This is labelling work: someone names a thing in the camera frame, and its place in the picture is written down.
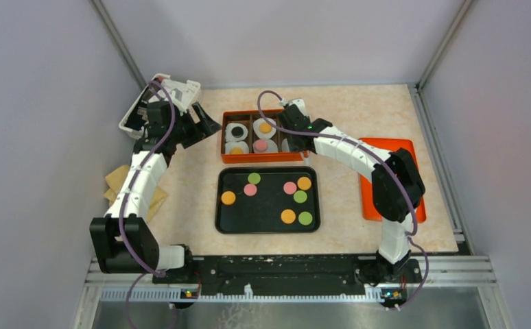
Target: white wall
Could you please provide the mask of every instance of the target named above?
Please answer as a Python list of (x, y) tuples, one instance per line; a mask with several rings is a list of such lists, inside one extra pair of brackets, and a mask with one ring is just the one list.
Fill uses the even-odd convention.
[(472, 243), (531, 328), (531, 1), (478, 1), (426, 93)]
[(145, 78), (206, 87), (416, 82), (459, 0), (104, 0)]
[(68, 328), (137, 96), (87, 0), (0, 1), (0, 328)]

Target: purple cable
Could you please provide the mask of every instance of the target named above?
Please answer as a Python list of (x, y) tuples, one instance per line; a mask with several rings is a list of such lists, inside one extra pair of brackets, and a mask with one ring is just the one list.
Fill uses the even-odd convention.
[(293, 134), (293, 135), (301, 135), (301, 136), (310, 136), (310, 137), (325, 137), (325, 138), (331, 138), (331, 139), (336, 139), (337, 141), (344, 141), (344, 142), (347, 142), (348, 144), (351, 144), (353, 145), (354, 147), (358, 147), (359, 149), (361, 149), (362, 151), (364, 151), (364, 153), (368, 154), (369, 156), (373, 157), (381, 166), (383, 166), (383, 168), (385, 168), (385, 170), (387, 171), (387, 173), (389, 174), (389, 176), (393, 179), (393, 181), (395, 182), (395, 184), (397, 185), (397, 188), (399, 189), (399, 191), (401, 191), (401, 194), (403, 195), (403, 198), (405, 200), (405, 203), (407, 204), (407, 207), (409, 208), (409, 212), (411, 213), (411, 218), (413, 219), (413, 231), (411, 232), (406, 232), (406, 235), (409, 239), (409, 243), (416, 247), (417, 249), (419, 249), (421, 251), (421, 253), (423, 254), (423, 257), (425, 257), (425, 275), (423, 276), (423, 279), (421, 280), (421, 282), (419, 283), (419, 286), (417, 287), (417, 290), (415, 290), (415, 292), (413, 292), (413, 294), (411, 295), (411, 297), (409, 297), (409, 299), (407, 300), (407, 302), (404, 304), (404, 305), (407, 305), (408, 302), (412, 301), (413, 299), (415, 299), (415, 295), (417, 295), (417, 293), (423, 288), (423, 285), (425, 284), (425, 281), (427, 280), (427, 275), (429, 274), (429, 260), (427, 258), (427, 252), (425, 252), (425, 250), (418, 244), (416, 244), (415, 242), (413, 242), (413, 240), (411, 239), (411, 236), (414, 236), (415, 234), (417, 234), (417, 227), (418, 227), (418, 224), (417, 224), (417, 214), (415, 213), (415, 208), (413, 207), (413, 203), (411, 202), (411, 199), (409, 198), (409, 195), (407, 194), (407, 191), (405, 190), (405, 187), (402, 185), (402, 183), (399, 181), (397, 175), (395, 175), (395, 173), (393, 172), (393, 170), (388, 166), (388, 164), (386, 164), (383, 159), (381, 159), (377, 154), (375, 154), (373, 151), (367, 149), (366, 147), (362, 146), (361, 144), (359, 143), (356, 143), (355, 141), (351, 141), (350, 139), (343, 139), (339, 136), (335, 136), (335, 135), (330, 135), (330, 134), (320, 134), (320, 133), (317, 133), (317, 132), (298, 132), (296, 130), (289, 130), (289, 129), (286, 129), (284, 127), (280, 127), (280, 126), (277, 126), (275, 123), (271, 122), (270, 120), (267, 120), (266, 118), (266, 115), (263, 113), (263, 110), (261, 109), (261, 98), (265, 95), (265, 94), (272, 94), (274, 95), (275, 97), (278, 97), (278, 99), (281, 101), (283, 98), (282, 96), (280, 96), (280, 94), (276, 93), (275, 91), (273, 90), (264, 90), (262, 91), (261, 93), (259, 93), (259, 96), (257, 97), (257, 110), (259, 111), (259, 115), (261, 116), (261, 118), (263, 120), (265, 120), (265, 122), (269, 123), (272, 127), (276, 128), (277, 130), (281, 131), (281, 132), (285, 132), (286, 134)]
[[(162, 84), (158, 83), (157, 81), (155, 80), (152, 80), (150, 83), (149, 83), (149, 87), (150, 87), (150, 84), (154, 84), (156, 85), (157, 87), (159, 87), (166, 95), (166, 98), (169, 102), (169, 105), (171, 106), (171, 123), (169, 124), (169, 129), (167, 130), (166, 134), (161, 138), (160, 141), (158, 141), (158, 143), (148, 152), (148, 154), (146, 155), (146, 157), (142, 160), (142, 162), (139, 164), (139, 166), (142, 168), (144, 167), (144, 165), (146, 164), (146, 162), (150, 159), (150, 157), (152, 157), (152, 155), (154, 154), (154, 152), (156, 152), (156, 150), (167, 140), (167, 138), (169, 138), (169, 135), (171, 134), (171, 131), (173, 130), (173, 127), (174, 127), (174, 118), (175, 118), (175, 108), (174, 108), (174, 104), (173, 104), (173, 101), (171, 100), (171, 97), (169, 96), (169, 93), (167, 92), (167, 90), (165, 89), (165, 87), (163, 87)], [(158, 99), (160, 100), (161, 98), (158, 96), (158, 94), (156, 94), (156, 91), (154, 91), (153, 89), (151, 89), (153, 91), (153, 93), (155, 93), (155, 95), (158, 97)], [(134, 186), (134, 183), (136, 182), (138, 176), (140, 174), (140, 169), (137, 169), (135, 172), (134, 172), (134, 175), (132, 176), (132, 179), (130, 180), (130, 182), (128, 183), (128, 190), (132, 189), (132, 187)], [(155, 271), (153, 270), (150, 266), (148, 266), (144, 260), (142, 260), (142, 258), (139, 257), (139, 255), (135, 252), (134, 248), (132, 248), (132, 246), (130, 245), (130, 243), (128, 242), (128, 237), (126, 236), (126, 231), (124, 230), (124, 210), (126, 209), (126, 203), (128, 202), (128, 194), (124, 194), (124, 198), (122, 199), (122, 203), (120, 203), (120, 213), (118, 215), (118, 226), (120, 228), (120, 235), (122, 236), (122, 241), (124, 241), (124, 245), (126, 246), (126, 249), (128, 250), (128, 252), (130, 253), (130, 255), (134, 258), (134, 260), (140, 265), (142, 266), (142, 268), (144, 268), (146, 271), (148, 271), (149, 273), (151, 273), (152, 275), (156, 276), (156, 277), (159, 277), (159, 278), (164, 278), (166, 276), (166, 273), (165, 272), (162, 272), (162, 271)]]
[[(130, 318), (130, 304), (129, 304), (129, 300), (130, 300), (130, 297), (132, 296), (132, 290), (134, 289), (134, 287), (137, 285), (138, 281), (140, 281), (140, 279), (142, 279), (143, 276), (147, 275), (148, 273), (142, 273), (133, 283), (132, 283), (132, 286), (130, 286), (130, 288), (128, 289), (128, 294), (126, 295), (126, 317), (128, 318), (128, 324), (130, 325), (130, 327), (132, 329), (136, 329), (137, 327), (135, 326), (134, 322), (132, 322), (132, 319)], [(175, 328), (176, 324), (178, 323), (178, 310), (175, 308), (173, 308), (173, 319), (171, 321), (171, 325), (169, 326), (169, 329), (173, 329)]]

